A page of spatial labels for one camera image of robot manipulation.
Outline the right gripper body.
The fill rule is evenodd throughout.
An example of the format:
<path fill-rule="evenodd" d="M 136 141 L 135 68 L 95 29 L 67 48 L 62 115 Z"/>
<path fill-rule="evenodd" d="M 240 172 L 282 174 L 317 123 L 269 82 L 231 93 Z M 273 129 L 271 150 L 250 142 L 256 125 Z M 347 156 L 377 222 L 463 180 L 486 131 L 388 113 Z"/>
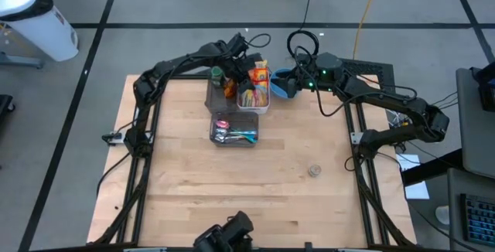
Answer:
<path fill-rule="evenodd" d="M 308 89 L 314 91 L 318 80 L 319 70 L 316 61 L 310 56 L 301 56 L 295 60 L 295 67 L 286 77 L 286 93 L 294 97 L 299 91 Z"/>

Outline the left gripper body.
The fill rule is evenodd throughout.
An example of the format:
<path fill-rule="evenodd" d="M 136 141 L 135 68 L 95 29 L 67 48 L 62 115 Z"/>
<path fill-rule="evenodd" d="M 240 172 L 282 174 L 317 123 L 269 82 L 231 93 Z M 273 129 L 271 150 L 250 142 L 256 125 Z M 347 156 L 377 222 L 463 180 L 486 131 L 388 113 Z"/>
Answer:
<path fill-rule="evenodd" d="M 234 79 L 239 84 L 248 83 L 249 71 L 253 70 L 256 62 L 262 61 L 260 53 L 253 53 L 238 58 L 231 57 L 227 60 L 227 77 Z"/>

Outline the brown orange snack packet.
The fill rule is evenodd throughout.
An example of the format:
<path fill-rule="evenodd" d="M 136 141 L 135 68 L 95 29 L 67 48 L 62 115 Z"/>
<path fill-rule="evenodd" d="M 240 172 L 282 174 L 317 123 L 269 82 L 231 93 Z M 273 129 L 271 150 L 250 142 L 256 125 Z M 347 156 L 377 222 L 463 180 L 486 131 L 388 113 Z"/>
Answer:
<path fill-rule="evenodd" d="M 235 98 L 237 95 L 237 82 L 234 79 L 229 79 L 224 83 L 224 96 L 227 99 Z"/>

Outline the orange chicken ramen packet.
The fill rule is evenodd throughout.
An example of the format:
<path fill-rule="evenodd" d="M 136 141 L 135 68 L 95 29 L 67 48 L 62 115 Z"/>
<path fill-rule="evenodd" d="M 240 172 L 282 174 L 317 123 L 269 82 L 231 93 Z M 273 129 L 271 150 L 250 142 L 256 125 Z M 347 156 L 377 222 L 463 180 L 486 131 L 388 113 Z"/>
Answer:
<path fill-rule="evenodd" d="M 251 82 L 256 86 L 256 87 L 268 87 L 268 82 L 269 82 L 269 72 L 267 68 L 254 68 L 252 70 L 249 70 L 249 76 L 251 79 Z"/>

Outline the green label spice jar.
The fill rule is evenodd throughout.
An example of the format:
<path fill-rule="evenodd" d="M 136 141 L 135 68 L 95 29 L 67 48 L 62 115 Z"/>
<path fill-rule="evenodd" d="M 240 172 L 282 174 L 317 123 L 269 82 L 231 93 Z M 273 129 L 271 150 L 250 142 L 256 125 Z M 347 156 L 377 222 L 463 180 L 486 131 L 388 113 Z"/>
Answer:
<path fill-rule="evenodd" d="M 215 87 L 224 86 L 224 72 L 219 66 L 214 66 L 210 71 L 210 81 Z"/>

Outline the copper spoon teal handle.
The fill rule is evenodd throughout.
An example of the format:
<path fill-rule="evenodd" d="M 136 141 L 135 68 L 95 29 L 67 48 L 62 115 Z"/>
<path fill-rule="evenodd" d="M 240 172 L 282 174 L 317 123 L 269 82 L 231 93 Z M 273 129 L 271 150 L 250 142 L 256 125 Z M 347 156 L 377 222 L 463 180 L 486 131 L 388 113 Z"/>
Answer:
<path fill-rule="evenodd" d="M 241 130 L 233 128 L 228 121 L 218 120 L 214 122 L 216 130 L 221 132 L 222 130 L 239 130 L 239 131 L 256 131 L 256 130 Z"/>

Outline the purple spoon blue handle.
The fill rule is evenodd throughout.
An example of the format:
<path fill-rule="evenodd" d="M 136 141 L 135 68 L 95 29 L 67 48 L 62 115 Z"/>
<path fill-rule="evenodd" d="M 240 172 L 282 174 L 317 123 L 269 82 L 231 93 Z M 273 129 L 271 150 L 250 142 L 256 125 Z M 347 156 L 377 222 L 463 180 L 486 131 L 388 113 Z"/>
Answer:
<path fill-rule="evenodd" d="M 258 141 L 258 133 L 256 131 L 239 131 L 235 129 L 217 128 L 215 130 L 214 140 L 218 142 L 246 140 L 250 143 L 256 143 Z"/>

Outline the blue bowl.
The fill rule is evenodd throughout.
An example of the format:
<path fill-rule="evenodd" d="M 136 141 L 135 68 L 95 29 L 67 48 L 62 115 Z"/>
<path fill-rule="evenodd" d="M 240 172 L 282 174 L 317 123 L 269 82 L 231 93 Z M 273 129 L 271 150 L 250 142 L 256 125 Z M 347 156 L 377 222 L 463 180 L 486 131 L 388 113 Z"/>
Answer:
<path fill-rule="evenodd" d="M 288 96 L 288 94 L 282 88 L 280 88 L 279 86 L 277 86 L 277 85 L 274 84 L 274 79 L 275 78 L 278 78 L 278 75 L 280 73 L 289 72 L 289 71 L 291 71 L 291 69 L 289 69 L 289 68 L 281 68 L 281 69 L 274 70 L 271 73 L 271 75 L 270 75 L 270 89 L 271 89 L 271 92 L 274 95 L 276 95 L 277 97 L 280 97 L 282 99 L 289 99 L 289 96 Z"/>

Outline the white plastic container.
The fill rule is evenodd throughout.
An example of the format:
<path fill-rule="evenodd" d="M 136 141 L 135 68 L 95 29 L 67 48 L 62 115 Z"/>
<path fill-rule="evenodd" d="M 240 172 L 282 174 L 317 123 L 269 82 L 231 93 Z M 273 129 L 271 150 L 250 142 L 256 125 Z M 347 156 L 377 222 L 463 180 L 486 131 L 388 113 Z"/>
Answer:
<path fill-rule="evenodd" d="M 268 82 L 268 87 L 266 88 L 267 91 L 268 91 L 268 98 L 269 98 L 269 102 L 268 102 L 268 105 L 266 107 L 242 107 L 240 105 L 240 97 L 241 97 L 241 94 L 237 93 L 237 106 L 238 106 L 238 109 L 240 111 L 250 111 L 250 112 L 254 112 L 256 114 L 265 114 L 267 111 L 268 111 L 268 108 L 269 108 L 269 105 L 270 105 L 270 81 Z"/>

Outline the dark grey plastic bin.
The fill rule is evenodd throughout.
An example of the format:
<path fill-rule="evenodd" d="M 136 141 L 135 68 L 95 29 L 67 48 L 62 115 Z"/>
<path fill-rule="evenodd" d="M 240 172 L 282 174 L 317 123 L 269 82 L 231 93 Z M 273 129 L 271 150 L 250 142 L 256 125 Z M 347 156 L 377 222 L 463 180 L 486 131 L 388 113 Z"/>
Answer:
<path fill-rule="evenodd" d="M 226 98 L 224 89 L 214 85 L 211 80 L 207 81 L 207 94 L 204 104 L 211 114 L 237 111 L 236 100 Z"/>

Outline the grey plastic utensil tray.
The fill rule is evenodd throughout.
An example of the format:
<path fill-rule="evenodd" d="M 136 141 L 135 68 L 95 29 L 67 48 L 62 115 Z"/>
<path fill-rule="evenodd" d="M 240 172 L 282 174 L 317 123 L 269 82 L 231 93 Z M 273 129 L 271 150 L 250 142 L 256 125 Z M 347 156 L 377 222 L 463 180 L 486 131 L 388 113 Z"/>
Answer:
<path fill-rule="evenodd" d="M 210 121 L 210 140 L 218 147 L 218 148 L 253 148 L 257 143 L 250 143 L 248 141 L 236 141 L 230 144 L 221 144 L 214 141 L 214 135 L 216 126 L 214 124 L 215 121 L 224 120 L 228 121 L 233 128 L 241 129 L 241 130 L 256 130 L 258 133 L 259 139 L 259 125 L 258 125 L 258 115 L 252 112 L 221 112 L 216 113 L 211 116 Z"/>

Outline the black perforated panel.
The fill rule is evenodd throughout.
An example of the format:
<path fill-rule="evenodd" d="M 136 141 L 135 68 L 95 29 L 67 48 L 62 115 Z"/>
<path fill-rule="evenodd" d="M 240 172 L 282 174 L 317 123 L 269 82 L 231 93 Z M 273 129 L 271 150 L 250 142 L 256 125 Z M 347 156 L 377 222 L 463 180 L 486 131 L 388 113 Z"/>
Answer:
<path fill-rule="evenodd" d="M 364 95 L 369 94 L 378 98 L 380 95 L 395 94 L 396 90 L 384 72 L 392 70 L 392 65 L 385 63 L 373 63 L 360 60 L 341 59 L 331 53 L 320 53 L 310 56 L 316 61 L 319 70 L 316 90 L 329 91 L 336 95 L 341 101 L 355 97 L 358 102 L 364 100 Z M 374 74 L 378 78 L 378 89 L 365 86 L 367 80 L 360 82 L 358 75 L 364 76 Z"/>

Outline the white paper sheet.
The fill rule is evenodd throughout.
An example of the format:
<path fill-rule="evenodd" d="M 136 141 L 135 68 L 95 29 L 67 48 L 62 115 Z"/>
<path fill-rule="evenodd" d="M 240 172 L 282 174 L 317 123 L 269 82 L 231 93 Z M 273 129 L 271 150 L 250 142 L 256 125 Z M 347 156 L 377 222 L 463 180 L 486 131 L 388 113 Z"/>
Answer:
<path fill-rule="evenodd" d="M 405 196 L 406 199 L 430 199 L 426 182 L 422 181 L 414 185 L 405 186 Z"/>
<path fill-rule="evenodd" d="M 406 171 L 417 167 L 421 164 L 417 155 L 411 154 L 396 154 L 401 171 Z"/>

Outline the black boxy device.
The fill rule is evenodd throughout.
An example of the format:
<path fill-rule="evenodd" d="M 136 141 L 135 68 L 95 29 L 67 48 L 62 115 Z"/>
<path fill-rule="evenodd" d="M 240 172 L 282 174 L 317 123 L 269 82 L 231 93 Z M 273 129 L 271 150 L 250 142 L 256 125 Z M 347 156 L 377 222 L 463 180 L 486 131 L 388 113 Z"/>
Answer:
<path fill-rule="evenodd" d="M 193 252 L 252 252 L 249 233 L 253 230 L 248 215 L 238 211 L 223 226 L 215 224 L 199 235 L 193 242 Z"/>

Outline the grey side desk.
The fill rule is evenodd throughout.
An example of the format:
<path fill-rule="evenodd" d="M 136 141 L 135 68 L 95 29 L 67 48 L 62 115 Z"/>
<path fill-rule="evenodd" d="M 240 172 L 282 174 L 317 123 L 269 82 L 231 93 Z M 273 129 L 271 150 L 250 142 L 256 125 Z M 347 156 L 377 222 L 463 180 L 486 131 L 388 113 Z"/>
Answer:
<path fill-rule="evenodd" d="M 495 252 L 495 247 L 472 243 L 463 238 L 463 222 L 460 209 L 462 193 L 495 199 L 495 179 L 470 172 L 450 169 L 447 172 L 449 194 L 449 235 L 450 247 L 453 250 Z"/>
<path fill-rule="evenodd" d="M 456 71 L 463 167 L 495 179 L 495 112 L 482 107 L 471 70 Z"/>

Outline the black desk device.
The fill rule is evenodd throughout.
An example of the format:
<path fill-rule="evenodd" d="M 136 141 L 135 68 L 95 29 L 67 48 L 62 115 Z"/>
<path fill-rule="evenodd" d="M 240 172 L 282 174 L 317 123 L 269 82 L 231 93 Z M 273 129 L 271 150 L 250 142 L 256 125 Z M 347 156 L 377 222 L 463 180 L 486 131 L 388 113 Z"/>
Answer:
<path fill-rule="evenodd" d="M 482 108 L 495 112 L 495 61 L 483 69 L 472 67 L 471 74 L 478 83 L 478 92 Z"/>

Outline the white computer mouse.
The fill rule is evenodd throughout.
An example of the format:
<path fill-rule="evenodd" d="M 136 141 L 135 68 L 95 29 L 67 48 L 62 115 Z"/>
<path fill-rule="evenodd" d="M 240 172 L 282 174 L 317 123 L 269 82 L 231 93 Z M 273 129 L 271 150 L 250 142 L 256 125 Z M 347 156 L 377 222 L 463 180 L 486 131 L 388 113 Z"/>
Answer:
<path fill-rule="evenodd" d="M 438 206 L 435 209 L 435 217 L 441 224 L 448 226 L 450 224 L 449 206 Z"/>

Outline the white trash can black liner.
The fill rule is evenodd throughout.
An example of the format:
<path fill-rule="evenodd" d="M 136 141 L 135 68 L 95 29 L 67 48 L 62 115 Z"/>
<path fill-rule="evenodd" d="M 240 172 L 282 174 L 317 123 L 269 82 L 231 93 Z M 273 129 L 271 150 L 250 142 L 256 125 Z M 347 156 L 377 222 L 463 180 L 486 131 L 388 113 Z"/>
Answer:
<path fill-rule="evenodd" d="M 0 22 L 57 62 L 78 53 L 78 35 L 55 6 L 54 0 L 0 0 Z"/>

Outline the backlit black keyboard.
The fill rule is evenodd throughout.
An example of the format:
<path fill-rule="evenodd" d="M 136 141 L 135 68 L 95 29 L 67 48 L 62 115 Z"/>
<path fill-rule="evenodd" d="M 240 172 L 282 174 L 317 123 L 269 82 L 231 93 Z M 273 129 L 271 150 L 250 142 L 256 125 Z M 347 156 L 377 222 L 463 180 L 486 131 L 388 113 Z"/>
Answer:
<path fill-rule="evenodd" d="M 462 193 L 460 209 L 464 240 L 495 247 L 495 199 Z"/>

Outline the black metal mount frame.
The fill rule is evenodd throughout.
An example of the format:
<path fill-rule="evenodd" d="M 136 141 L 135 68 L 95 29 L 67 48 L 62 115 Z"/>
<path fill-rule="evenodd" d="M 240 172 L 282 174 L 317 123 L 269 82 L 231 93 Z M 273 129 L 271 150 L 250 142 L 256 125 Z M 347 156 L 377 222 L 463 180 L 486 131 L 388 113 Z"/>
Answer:
<path fill-rule="evenodd" d="M 131 159 L 131 165 L 120 212 L 101 236 L 91 242 L 94 245 L 110 244 L 112 240 L 116 244 L 122 243 L 125 239 L 128 216 L 133 209 L 135 210 L 135 218 L 131 243 L 138 244 L 162 95 L 168 81 L 168 78 L 140 76 L 133 83 L 135 110 L 131 122 L 120 127 L 115 133 L 102 137 L 108 145 L 115 145 L 113 139 L 124 130 L 125 134 L 121 136 L 121 141 L 127 148 L 127 153 L 124 158 L 119 159 L 113 166 L 105 170 L 97 184 L 97 194 L 101 193 L 104 179 L 126 158 Z"/>
<path fill-rule="evenodd" d="M 395 226 L 391 218 L 384 211 L 373 160 L 364 158 L 364 163 L 366 165 L 370 164 L 367 171 L 371 182 L 371 187 L 368 186 L 361 168 L 361 157 L 358 154 L 358 144 L 353 142 L 353 136 L 356 136 L 356 134 L 354 130 L 353 114 L 349 101 L 346 100 L 343 102 L 343 109 L 346 118 L 346 126 L 349 132 L 351 158 L 353 163 L 352 173 L 354 174 L 357 183 L 360 211 L 364 225 L 364 234 L 367 247 L 371 248 L 375 245 L 369 206 L 371 206 L 376 213 L 379 237 L 382 241 L 381 246 L 385 249 L 391 249 L 392 245 L 389 240 L 389 236 L 391 236 L 398 247 L 414 247 L 415 244 L 406 238 L 406 236 Z"/>

